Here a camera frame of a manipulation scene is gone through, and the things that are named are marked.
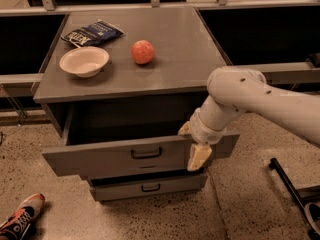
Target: cabinet top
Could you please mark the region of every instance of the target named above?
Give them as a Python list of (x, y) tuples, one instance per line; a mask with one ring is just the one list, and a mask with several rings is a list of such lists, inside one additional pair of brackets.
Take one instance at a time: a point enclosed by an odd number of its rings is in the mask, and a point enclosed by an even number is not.
[[(110, 55), (106, 66), (98, 75), (86, 79), (64, 72), (59, 61), (74, 48), (60, 39), (35, 93), (36, 102), (55, 103), (205, 89), (212, 70), (225, 65), (193, 7), (72, 12), (62, 35), (98, 20), (111, 23), (124, 32), (120, 38), (100, 46)], [(131, 46), (142, 39), (154, 46), (155, 59), (139, 66), (131, 58)]]

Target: beige object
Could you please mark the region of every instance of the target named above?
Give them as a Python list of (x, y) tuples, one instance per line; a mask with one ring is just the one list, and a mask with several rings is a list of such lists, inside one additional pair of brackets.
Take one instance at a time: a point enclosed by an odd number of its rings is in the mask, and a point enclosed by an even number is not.
[(108, 62), (109, 54), (98, 47), (81, 47), (66, 53), (60, 60), (60, 67), (65, 72), (82, 78), (97, 75)]
[(212, 153), (209, 145), (192, 144), (190, 148), (190, 158), (188, 162), (188, 171), (197, 171), (208, 160)]

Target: closed drawer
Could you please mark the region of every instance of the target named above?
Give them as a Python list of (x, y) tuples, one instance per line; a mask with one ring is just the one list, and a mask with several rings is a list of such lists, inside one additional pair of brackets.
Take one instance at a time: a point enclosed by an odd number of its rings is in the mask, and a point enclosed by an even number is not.
[(172, 192), (199, 190), (207, 180), (206, 173), (145, 179), (118, 184), (91, 187), (95, 201), (108, 201), (133, 197), (159, 195)]
[(66, 146), (44, 151), (58, 176), (100, 179), (187, 167), (190, 136), (179, 128), (203, 92), (76, 102), (66, 116)]

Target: drawer handle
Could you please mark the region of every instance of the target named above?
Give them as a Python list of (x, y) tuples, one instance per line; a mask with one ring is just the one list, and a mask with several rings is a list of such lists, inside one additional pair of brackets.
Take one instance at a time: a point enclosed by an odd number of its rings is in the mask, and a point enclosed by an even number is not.
[(138, 154), (135, 150), (131, 150), (131, 157), (133, 159), (148, 159), (148, 158), (155, 158), (155, 157), (159, 157), (162, 155), (162, 148), (159, 147), (159, 150), (152, 154), (152, 153), (141, 153)]
[(158, 183), (157, 185), (154, 185), (154, 186), (150, 186), (150, 187), (145, 187), (143, 185), (141, 185), (141, 191), (142, 192), (154, 192), (154, 191), (158, 191), (160, 190), (160, 183)]

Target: red sneaker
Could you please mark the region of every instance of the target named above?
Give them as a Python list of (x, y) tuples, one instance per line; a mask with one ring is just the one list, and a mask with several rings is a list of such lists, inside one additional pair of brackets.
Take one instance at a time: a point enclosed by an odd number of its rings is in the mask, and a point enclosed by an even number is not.
[(34, 194), (25, 199), (17, 211), (0, 226), (0, 236), (20, 240), (30, 226), (30, 223), (43, 209), (45, 198), (42, 194)]

